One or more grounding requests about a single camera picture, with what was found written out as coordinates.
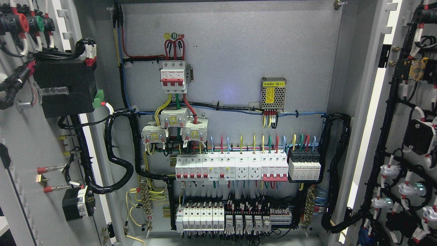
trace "circuit breaker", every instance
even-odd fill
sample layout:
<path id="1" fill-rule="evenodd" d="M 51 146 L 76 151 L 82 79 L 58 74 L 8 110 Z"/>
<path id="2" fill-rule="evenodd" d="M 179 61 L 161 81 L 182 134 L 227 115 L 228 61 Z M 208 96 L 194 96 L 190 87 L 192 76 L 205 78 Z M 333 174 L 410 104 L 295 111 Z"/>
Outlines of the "circuit breaker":
<path id="1" fill-rule="evenodd" d="M 161 85 L 167 94 L 187 93 L 187 66 L 185 61 L 164 61 L 161 69 Z"/>

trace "black plastic housing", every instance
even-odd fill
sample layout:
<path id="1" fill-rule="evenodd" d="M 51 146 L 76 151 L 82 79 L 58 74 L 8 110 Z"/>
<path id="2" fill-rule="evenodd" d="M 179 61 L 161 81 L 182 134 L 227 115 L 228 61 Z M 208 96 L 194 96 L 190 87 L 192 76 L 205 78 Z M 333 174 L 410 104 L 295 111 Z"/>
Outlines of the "black plastic housing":
<path id="1" fill-rule="evenodd" d="M 97 93 L 94 80 L 96 65 L 90 67 L 82 60 L 39 61 L 33 74 L 40 88 L 67 87 L 69 94 L 42 97 L 46 118 L 93 112 Z"/>

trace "yellow warning sticker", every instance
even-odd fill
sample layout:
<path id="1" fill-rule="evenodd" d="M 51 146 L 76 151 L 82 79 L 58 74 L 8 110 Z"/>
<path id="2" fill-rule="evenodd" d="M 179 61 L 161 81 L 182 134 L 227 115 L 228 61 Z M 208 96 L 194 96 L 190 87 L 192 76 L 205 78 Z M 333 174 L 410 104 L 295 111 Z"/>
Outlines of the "yellow warning sticker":
<path id="1" fill-rule="evenodd" d="M 274 87 L 266 88 L 266 103 L 274 103 Z"/>
<path id="2" fill-rule="evenodd" d="M 284 87 L 285 81 L 265 81 L 263 87 Z"/>

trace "black wire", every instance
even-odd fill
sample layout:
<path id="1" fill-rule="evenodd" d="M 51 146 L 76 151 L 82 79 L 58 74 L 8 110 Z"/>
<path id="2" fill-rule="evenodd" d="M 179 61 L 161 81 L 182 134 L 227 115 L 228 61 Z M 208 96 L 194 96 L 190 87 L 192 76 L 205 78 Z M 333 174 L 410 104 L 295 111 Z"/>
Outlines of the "black wire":
<path id="1" fill-rule="evenodd" d="M 88 122 L 88 123 L 84 123 L 84 124 L 73 126 L 73 125 L 66 125 L 66 124 L 64 124 L 63 122 L 64 122 L 66 117 L 62 116 L 59 119 L 59 121 L 58 121 L 58 127 L 61 128 L 61 129 L 65 129 L 65 130 L 75 130 L 75 129 L 79 129 L 79 128 L 82 128 L 82 127 L 89 127 L 89 126 L 97 125 L 99 123 L 102 123 L 102 122 L 108 120 L 110 117 L 111 117 L 111 115 L 108 115 L 104 119 L 101 119 L 101 120 L 96 121 L 96 122 Z"/>
<path id="2" fill-rule="evenodd" d="M 27 218 L 26 211 L 24 210 L 24 206 L 23 206 L 23 202 L 21 201 L 20 194 L 18 193 L 17 186 L 15 186 L 15 182 L 14 182 L 14 178 L 12 177 L 12 173 L 10 172 L 9 168 L 6 168 L 6 170 L 7 170 L 7 173 L 9 174 L 9 178 L 10 178 L 10 181 L 12 182 L 12 186 L 14 187 L 15 195 L 17 196 L 18 203 L 20 204 L 21 212 L 24 215 L 24 219 L 25 219 L 26 224 L 28 226 L 30 236 L 32 237 L 33 244 L 35 244 L 35 246 L 38 246 L 36 243 L 35 235 L 33 235 L 32 228 L 30 227 L 30 223 L 29 223 L 29 219 Z"/>
<path id="3" fill-rule="evenodd" d="M 414 94 L 416 93 L 417 85 L 418 85 L 418 84 L 419 84 L 419 82 L 416 81 L 416 83 L 414 84 L 413 91 L 411 92 L 411 96 L 408 98 L 407 102 L 411 101 L 411 99 L 413 98 Z"/>

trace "green wire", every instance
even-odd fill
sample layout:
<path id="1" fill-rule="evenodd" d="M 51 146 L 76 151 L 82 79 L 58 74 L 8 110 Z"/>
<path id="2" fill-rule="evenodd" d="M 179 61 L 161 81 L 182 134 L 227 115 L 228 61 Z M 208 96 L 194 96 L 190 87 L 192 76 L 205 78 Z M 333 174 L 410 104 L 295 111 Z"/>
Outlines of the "green wire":
<path id="1" fill-rule="evenodd" d="M 269 154 L 271 153 L 271 145 L 272 145 L 272 137 L 269 136 L 269 142 L 267 143 L 267 145 L 269 146 Z"/>
<path id="2" fill-rule="evenodd" d="M 176 109 L 180 109 L 179 94 L 174 94 L 174 97 L 176 98 Z"/>
<path id="3" fill-rule="evenodd" d="M 299 151 L 302 151 L 302 146 L 303 146 L 303 134 L 301 134 L 301 137 L 299 139 Z"/>

